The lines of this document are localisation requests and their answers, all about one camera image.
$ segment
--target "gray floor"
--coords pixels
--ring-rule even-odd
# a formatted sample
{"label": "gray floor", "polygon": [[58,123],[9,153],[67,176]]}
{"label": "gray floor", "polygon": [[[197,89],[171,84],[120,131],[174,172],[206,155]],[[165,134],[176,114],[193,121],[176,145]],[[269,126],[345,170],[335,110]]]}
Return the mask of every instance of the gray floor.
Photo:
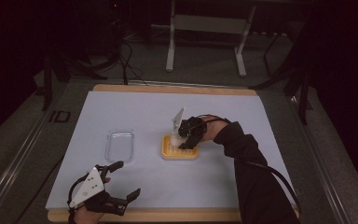
{"label": "gray floor", "polygon": [[[138,35],[129,34],[125,39],[131,46],[129,65],[134,72],[127,69],[130,84],[211,85],[245,89],[267,80],[269,76],[262,55],[270,39],[263,35],[248,38],[242,54],[248,77],[243,78],[238,76],[232,38],[235,41],[235,36],[182,32],[177,38],[174,70],[166,73],[167,33],[157,30],[151,42],[144,42]],[[284,36],[278,39],[268,56],[272,68],[282,62],[290,47],[290,41]],[[125,45],[121,52],[125,58],[130,55],[130,49]],[[97,63],[100,59],[94,57],[93,61]],[[101,83],[75,69],[71,69],[71,72],[73,78],[70,83],[54,82],[56,100],[50,110],[41,111],[43,97],[32,95],[0,128],[0,179],[18,151],[28,152],[16,178],[8,180],[11,188],[6,188],[7,191],[0,195],[0,223],[13,223],[34,195],[35,200],[19,223],[49,223],[44,207],[58,168],[54,169],[43,188],[39,187],[64,155],[87,91],[94,84]],[[120,64],[99,71],[102,76],[109,77],[104,83],[113,84],[122,82],[122,72]],[[295,119],[290,124],[280,123],[282,117],[296,117],[293,116],[296,104],[291,105],[293,110],[288,110],[288,101],[282,100],[285,99],[282,94],[284,84],[285,80],[261,91],[259,95],[270,114],[271,127],[276,138],[280,139],[278,145],[282,148],[282,156],[288,161],[286,165],[290,166],[288,170],[292,171],[290,175],[303,204],[301,222],[358,223],[358,175],[318,101],[317,92],[310,90],[312,110],[307,112],[308,126],[299,125]],[[74,113],[68,123],[48,122],[52,110]],[[288,136],[293,130],[297,130],[298,136]],[[309,146],[313,148],[312,151],[306,150]],[[315,167],[323,169],[316,172]]]}

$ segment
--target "dark background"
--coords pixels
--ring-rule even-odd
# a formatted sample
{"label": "dark background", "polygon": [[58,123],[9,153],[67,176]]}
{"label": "dark background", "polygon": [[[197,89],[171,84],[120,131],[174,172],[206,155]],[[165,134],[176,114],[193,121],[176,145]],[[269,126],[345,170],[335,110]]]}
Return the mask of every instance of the dark background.
{"label": "dark background", "polygon": [[[97,1],[0,2],[0,125],[34,93],[33,76],[43,68],[45,37],[79,60],[86,61],[91,52],[109,53],[89,45],[90,34],[103,35],[102,29],[76,15],[88,8],[83,13],[101,16],[96,16],[96,22],[109,22],[103,10],[106,1],[90,2]],[[132,0],[131,24],[140,29],[149,23],[168,24],[168,8],[170,1],[166,0]],[[224,8],[211,11],[231,15]],[[312,71],[311,86],[317,89],[358,171],[358,1],[344,1],[321,17],[322,54]]]}

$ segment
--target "black cable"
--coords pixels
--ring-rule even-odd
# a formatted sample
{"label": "black cable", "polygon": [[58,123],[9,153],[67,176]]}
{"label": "black cable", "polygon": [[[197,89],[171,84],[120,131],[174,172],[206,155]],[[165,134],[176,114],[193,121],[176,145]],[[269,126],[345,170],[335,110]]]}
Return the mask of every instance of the black cable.
{"label": "black cable", "polygon": [[128,78],[127,78],[127,66],[129,65],[129,62],[130,62],[130,58],[131,58],[131,55],[132,55],[132,48],[129,44],[127,44],[126,42],[123,41],[123,44],[126,45],[129,49],[130,49],[130,55],[128,56],[128,59],[126,60],[124,58],[124,56],[122,56],[120,54],[120,57],[119,59],[121,60],[121,65],[123,67],[123,81],[124,81],[124,85],[128,85],[129,82],[128,82]]}
{"label": "black cable", "polygon": [[[141,70],[141,69],[139,69],[139,68],[132,67],[132,66],[130,66],[130,65],[129,65],[129,68],[130,68],[130,70],[133,72],[133,74],[136,76],[136,77],[130,78],[130,80],[139,79],[139,80],[141,80],[146,86],[148,86],[147,83],[142,79],[142,76],[144,75],[144,71],[143,71],[143,70]],[[136,70],[140,71],[140,72],[141,72],[141,75],[136,74],[135,71],[133,71],[133,69],[136,69]]]}
{"label": "black cable", "polygon": [[42,190],[42,188],[45,186],[46,182],[48,182],[48,178],[51,176],[51,174],[53,173],[53,171],[58,167],[58,165],[62,162],[63,157],[61,157],[57,163],[53,166],[53,168],[48,172],[48,175],[46,176],[46,178],[43,180],[42,185],[39,187],[39,189],[37,190],[36,194],[34,195],[34,197],[31,199],[31,201],[28,202],[28,204],[25,206],[25,208],[22,210],[21,214],[17,217],[16,221],[14,221],[13,223],[19,223],[19,221],[22,219],[22,217],[25,215],[25,213],[27,212],[27,210],[29,209],[29,207],[31,206],[31,204],[34,202],[34,200],[36,199],[37,195],[39,194],[40,190]]}
{"label": "black cable", "polygon": [[[132,47],[131,47],[131,45],[129,45],[129,44],[126,43],[125,41],[123,41],[123,44],[124,44],[125,46],[127,46],[127,47],[129,48],[129,50],[130,50],[130,55],[129,55],[128,60],[127,60],[127,66],[130,68],[130,70],[133,72],[133,74],[134,74],[138,79],[142,80],[143,83],[147,86],[147,83],[141,78],[141,76],[144,74],[144,71],[142,71],[142,70],[139,69],[139,68],[133,68],[133,67],[131,67],[130,64],[129,64],[130,58],[131,58],[131,55],[132,55]],[[138,75],[133,71],[133,69],[137,69],[137,70],[141,71],[142,74],[141,74],[140,76],[138,76]]]}
{"label": "black cable", "polygon": [[72,187],[69,189],[69,193],[68,193],[68,205],[69,205],[69,203],[72,201],[72,193],[74,192],[75,187],[76,187],[79,183],[83,182],[83,181],[87,178],[88,175],[89,175],[89,174],[86,174],[86,175],[83,175],[82,177],[78,178],[78,180],[77,180],[77,181],[72,185]]}
{"label": "black cable", "polygon": [[295,200],[295,203],[298,207],[298,213],[301,214],[301,207],[300,207],[300,202],[298,201],[298,198],[295,194],[295,191],[292,189],[292,187],[290,186],[289,182],[286,180],[286,178],[284,178],[284,176],[279,173],[277,170],[275,170],[274,168],[267,166],[267,165],[263,165],[260,163],[256,163],[256,162],[252,162],[252,161],[246,161],[245,164],[247,165],[251,165],[263,170],[266,170],[274,175],[276,175],[277,177],[280,178],[280,180],[283,182],[283,184],[286,186],[286,188],[289,190],[290,195],[292,196],[293,200]]}

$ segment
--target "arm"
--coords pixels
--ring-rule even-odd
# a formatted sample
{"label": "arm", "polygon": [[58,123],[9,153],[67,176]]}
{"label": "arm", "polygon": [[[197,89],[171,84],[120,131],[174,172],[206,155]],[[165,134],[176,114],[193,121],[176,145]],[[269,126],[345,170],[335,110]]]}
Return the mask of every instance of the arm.
{"label": "arm", "polygon": [[76,224],[98,224],[103,215],[104,213],[94,213],[82,206],[76,210],[74,221]]}
{"label": "arm", "polygon": [[252,161],[267,165],[267,161],[253,136],[244,134],[238,122],[208,123],[202,141],[207,140],[223,145],[225,155],[234,159],[242,223],[299,223],[276,178],[270,172],[245,164]]}

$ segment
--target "cable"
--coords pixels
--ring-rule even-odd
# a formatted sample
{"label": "cable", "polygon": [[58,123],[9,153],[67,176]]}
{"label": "cable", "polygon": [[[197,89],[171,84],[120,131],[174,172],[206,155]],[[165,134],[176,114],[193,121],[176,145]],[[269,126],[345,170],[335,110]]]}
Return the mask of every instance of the cable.
{"label": "cable", "polygon": [[252,161],[246,161],[245,164],[247,165],[251,165],[263,170],[266,170],[274,175],[276,175],[277,177],[280,178],[280,180],[283,182],[283,184],[286,186],[286,188],[289,190],[290,195],[292,196],[293,200],[295,200],[295,203],[298,207],[298,213],[301,214],[301,207],[300,207],[300,203],[298,201],[298,198],[295,194],[295,191],[292,189],[292,187],[290,186],[289,182],[286,180],[286,178],[284,178],[284,176],[279,173],[277,170],[275,170],[274,168],[267,166],[267,165],[263,165],[260,163],[256,163],[256,162],[252,162]]}
{"label": "cable", "polygon": [[31,204],[34,202],[34,200],[36,199],[37,195],[39,194],[40,190],[42,190],[42,188],[45,186],[46,182],[48,182],[48,178],[51,176],[51,174],[53,173],[53,171],[58,167],[58,165],[62,162],[63,157],[61,157],[57,163],[53,166],[53,168],[48,172],[48,175],[46,176],[46,178],[43,180],[42,185],[39,187],[39,189],[36,191],[36,194],[34,195],[34,197],[31,199],[31,201],[29,201],[27,203],[27,205],[25,206],[25,208],[22,210],[21,214],[17,217],[16,221],[14,221],[13,223],[19,223],[19,221],[22,219],[22,217],[25,215],[25,213],[27,212],[27,210],[29,209],[29,207],[31,206]]}
{"label": "cable", "polygon": [[[130,80],[139,79],[139,80],[141,80],[146,86],[148,86],[148,84],[142,79],[142,76],[144,75],[144,71],[143,71],[143,70],[141,70],[141,69],[139,69],[139,68],[132,67],[132,66],[130,66],[130,65],[129,65],[129,68],[130,68],[130,70],[133,72],[133,74],[136,76],[136,77],[130,78]],[[133,71],[133,69],[136,69],[136,70],[140,71],[140,72],[141,72],[141,75],[136,74],[135,71]]]}
{"label": "cable", "polygon": [[[123,81],[124,81],[124,85],[128,85],[128,81],[129,80],[132,80],[132,79],[135,79],[135,78],[128,78],[127,77],[127,67],[130,68],[130,70],[133,72],[133,74],[136,76],[136,78],[140,79],[143,81],[143,83],[147,86],[147,83],[141,78],[141,76],[144,74],[144,71],[142,71],[141,69],[138,69],[138,68],[132,68],[130,66],[130,58],[131,58],[131,55],[132,55],[132,47],[126,43],[125,41],[123,41],[123,45],[127,46],[130,50],[130,55],[128,56],[127,59],[124,58],[124,56],[122,54],[120,54],[120,60],[121,60],[121,65],[123,67]],[[134,71],[133,69],[137,69],[139,71],[141,71],[141,76],[138,76]]]}

